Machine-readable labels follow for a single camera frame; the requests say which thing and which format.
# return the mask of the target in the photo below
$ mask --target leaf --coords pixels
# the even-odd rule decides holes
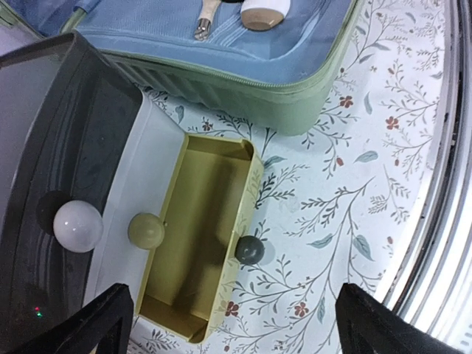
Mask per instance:
[[[286,159],[284,159],[283,157],[280,157],[280,156],[272,156],[270,158],[268,158],[265,162],[264,162],[264,168],[265,169],[268,169],[270,166],[272,166],[273,164],[277,164],[279,162],[282,162]]]
[[[370,246],[366,238],[362,235],[357,236],[353,241],[354,247],[368,260],[374,261],[370,256]]]
[[[355,27],[359,33],[361,33],[362,35],[366,35],[366,31],[364,28],[360,27],[360,26],[356,26]]]
[[[433,79],[439,80],[443,77],[443,72],[438,72],[437,74],[430,75]]]
[[[309,246],[312,246],[314,247],[315,249],[323,249],[324,247],[326,247],[327,245],[330,244],[331,240],[333,239],[334,235],[333,234],[329,234],[328,236],[326,236],[325,238],[321,239],[321,240],[316,240],[312,243],[307,243]]]
[[[180,123],[184,118],[184,106],[182,106],[182,105],[177,106],[175,111],[176,111],[177,116],[178,116],[178,122]]]
[[[405,13],[405,15],[407,15],[408,17],[410,17],[410,19],[413,21],[413,23],[416,24],[416,18],[414,18],[413,14],[411,14],[411,13]]]
[[[366,151],[360,155],[354,162],[370,162],[378,159],[378,153],[374,150]]]
[[[373,46],[373,47],[375,47],[375,48],[377,48],[377,49],[380,49],[380,50],[390,50],[389,47],[384,46],[384,45],[382,45],[382,44],[380,44],[380,43],[373,43],[373,44],[371,44],[370,46]]]
[[[359,64],[362,64],[364,61],[366,61],[367,59],[369,59],[372,56],[373,56],[373,54],[369,54],[369,55],[366,55],[365,57],[362,57],[361,59],[359,59]]]
[[[366,112],[368,114],[372,114],[372,106],[370,105],[369,93],[370,92],[367,92],[366,97],[364,97],[364,106],[366,108]]]
[[[319,323],[323,323],[324,317],[325,317],[325,297],[323,296],[322,299],[319,301],[318,310],[316,312],[316,318],[318,319]]]

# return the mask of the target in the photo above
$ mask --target floral tablecloth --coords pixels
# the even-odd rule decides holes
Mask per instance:
[[[430,168],[443,53],[440,0],[367,1],[321,118],[303,136],[149,91],[186,131],[255,143],[265,175],[252,234],[267,255],[243,267],[207,342],[192,346],[136,319],[130,353],[339,351],[341,285],[375,291]]]

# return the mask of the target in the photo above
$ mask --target tablecloth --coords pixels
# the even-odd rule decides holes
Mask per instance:
[[[367,1],[320,120],[302,136],[147,91],[186,131],[255,143],[265,175],[251,233],[267,252],[242,267],[226,321],[205,343],[135,318],[130,353],[339,351],[342,283],[375,292],[431,168],[444,21],[440,0]]]

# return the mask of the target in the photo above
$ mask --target floral pattern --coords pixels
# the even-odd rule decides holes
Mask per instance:
[[[443,77],[443,6],[367,0],[320,120],[302,136],[148,92],[190,133],[253,141],[265,172],[249,233],[272,253],[241,268],[225,322],[205,343],[139,319],[130,353],[339,351],[341,285],[375,292],[426,168]]]

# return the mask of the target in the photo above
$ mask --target white bottle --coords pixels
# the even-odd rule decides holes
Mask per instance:
[[[291,0],[245,0],[241,7],[241,20],[245,28],[267,31],[287,16]]]

